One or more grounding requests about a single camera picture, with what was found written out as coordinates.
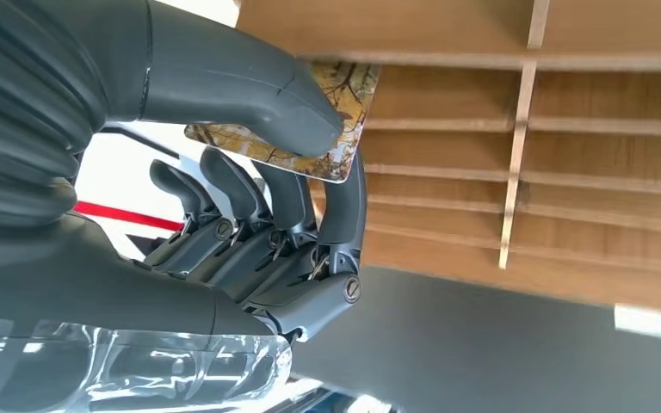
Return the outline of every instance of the wooden slat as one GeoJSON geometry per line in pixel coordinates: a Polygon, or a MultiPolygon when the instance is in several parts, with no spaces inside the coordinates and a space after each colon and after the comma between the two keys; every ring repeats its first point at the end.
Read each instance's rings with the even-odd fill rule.
{"type": "Polygon", "coordinates": [[[529,133],[522,179],[661,194],[661,137],[529,133]]]}
{"type": "Polygon", "coordinates": [[[504,182],[511,137],[505,133],[366,131],[367,172],[504,182]]]}
{"type": "Polygon", "coordinates": [[[523,66],[521,74],[521,87],[518,92],[518,104],[516,107],[516,128],[513,131],[513,146],[510,149],[508,191],[505,195],[503,230],[500,237],[500,258],[497,264],[500,268],[505,268],[508,263],[510,233],[513,231],[513,218],[516,211],[518,183],[521,180],[521,163],[526,135],[528,134],[528,116],[533,97],[535,74],[535,62],[527,62],[523,66]]]}
{"type": "Polygon", "coordinates": [[[453,58],[525,50],[532,8],[533,0],[243,0],[238,28],[301,55],[453,58]]]}
{"type": "Polygon", "coordinates": [[[510,254],[507,270],[497,252],[367,231],[364,261],[491,287],[595,305],[630,304],[661,309],[661,274],[510,254]]]}
{"type": "Polygon", "coordinates": [[[661,135],[661,73],[543,72],[531,127],[661,135]]]}
{"type": "Polygon", "coordinates": [[[661,232],[518,213],[510,248],[532,256],[661,271],[661,232]]]}
{"type": "MultiPolygon", "coordinates": [[[[323,186],[313,181],[314,197],[324,198],[323,186]]],[[[502,213],[505,185],[501,182],[460,181],[415,176],[366,175],[368,202],[406,207],[502,213]]]]}
{"type": "Polygon", "coordinates": [[[661,231],[661,194],[522,185],[517,211],[648,231],[661,231]]]}
{"type": "Polygon", "coordinates": [[[542,50],[661,56],[661,0],[552,0],[542,50]]]}
{"type": "Polygon", "coordinates": [[[504,132],[512,128],[518,73],[385,66],[365,127],[504,132]]]}
{"type": "MultiPolygon", "coordinates": [[[[318,209],[325,210],[322,198],[318,209]]],[[[369,204],[367,231],[389,236],[414,237],[439,243],[497,249],[502,216],[496,213],[473,213],[434,208],[369,204]]]]}
{"type": "Polygon", "coordinates": [[[661,71],[661,54],[543,53],[536,54],[538,67],[551,71],[661,71]]]}
{"type": "Polygon", "coordinates": [[[551,0],[535,0],[533,15],[531,16],[531,29],[528,31],[528,48],[540,49],[543,46],[543,35],[546,32],[548,7],[551,0]]]}

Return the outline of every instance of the card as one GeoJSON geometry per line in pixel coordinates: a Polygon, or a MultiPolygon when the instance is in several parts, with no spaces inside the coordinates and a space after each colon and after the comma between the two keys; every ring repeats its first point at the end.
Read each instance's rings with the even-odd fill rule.
{"type": "Polygon", "coordinates": [[[344,182],[358,150],[361,130],[379,81],[379,66],[349,62],[313,62],[311,74],[343,119],[336,146],[322,157],[281,151],[240,125],[188,125],[187,138],[296,174],[344,182]]]}

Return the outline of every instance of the clear plastic cover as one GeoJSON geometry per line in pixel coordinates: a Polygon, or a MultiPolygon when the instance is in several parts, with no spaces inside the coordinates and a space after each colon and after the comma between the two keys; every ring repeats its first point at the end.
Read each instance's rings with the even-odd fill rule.
{"type": "Polygon", "coordinates": [[[279,336],[204,336],[0,320],[0,412],[190,412],[240,408],[284,385],[279,336]]]}

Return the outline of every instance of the bright light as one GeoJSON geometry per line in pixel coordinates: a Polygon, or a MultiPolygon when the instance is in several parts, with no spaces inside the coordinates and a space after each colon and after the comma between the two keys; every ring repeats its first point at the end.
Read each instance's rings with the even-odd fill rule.
{"type": "Polygon", "coordinates": [[[234,0],[158,0],[178,9],[212,19],[215,22],[234,27],[239,17],[239,7],[234,0]]]}
{"type": "Polygon", "coordinates": [[[661,338],[661,311],[617,305],[615,306],[615,327],[618,330],[661,338]]]}
{"type": "Polygon", "coordinates": [[[242,376],[217,376],[217,375],[206,375],[204,376],[205,381],[238,381],[242,376]]]}
{"type": "Polygon", "coordinates": [[[44,348],[44,343],[41,342],[28,342],[24,346],[24,353],[37,353],[39,350],[44,348]]]}
{"type": "Polygon", "coordinates": [[[349,409],[348,413],[389,413],[392,406],[372,398],[371,396],[361,396],[357,398],[349,409]]]}
{"type": "Polygon", "coordinates": [[[298,398],[310,391],[313,391],[323,385],[323,382],[313,379],[300,379],[294,383],[289,383],[283,387],[278,388],[276,391],[270,393],[266,398],[257,400],[252,404],[242,407],[239,410],[234,410],[232,413],[263,413],[272,409],[276,405],[298,398]]]}

